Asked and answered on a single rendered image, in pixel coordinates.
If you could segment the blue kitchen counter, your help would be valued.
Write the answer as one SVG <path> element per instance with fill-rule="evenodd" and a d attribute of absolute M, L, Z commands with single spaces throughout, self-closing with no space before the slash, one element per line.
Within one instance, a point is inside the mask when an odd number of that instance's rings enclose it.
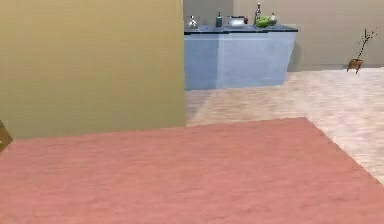
<path fill-rule="evenodd" d="M 185 89 L 209 90 L 281 85 L 298 30 L 202 26 L 184 31 Z"/>

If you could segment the bare twig house plant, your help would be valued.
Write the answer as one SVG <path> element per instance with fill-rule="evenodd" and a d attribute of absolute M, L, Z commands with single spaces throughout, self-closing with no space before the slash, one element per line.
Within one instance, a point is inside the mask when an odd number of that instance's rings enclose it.
<path fill-rule="evenodd" d="M 364 52 L 364 49 L 367 45 L 367 43 L 375 36 L 377 36 L 378 33 L 374 30 L 369 31 L 368 29 L 364 30 L 363 35 L 361 36 L 360 40 L 358 41 L 358 44 L 360 45 L 360 50 L 358 52 L 358 55 L 356 58 L 353 58 L 349 61 L 346 71 L 349 72 L 351 69 L 355 70 L 355 74 L 358 74 L 359 70 L 361 69 L 363 65 L 363 60 L 361 59 L 361 56 Z"/>

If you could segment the brown wooden furniture corner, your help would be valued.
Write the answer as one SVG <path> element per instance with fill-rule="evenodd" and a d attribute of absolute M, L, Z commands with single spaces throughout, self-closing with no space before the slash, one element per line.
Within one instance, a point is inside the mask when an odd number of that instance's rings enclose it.
<path fill-rule="evenodd" d="M 13 141 L 12 136 L 0 120 L 0 153 Z"/>

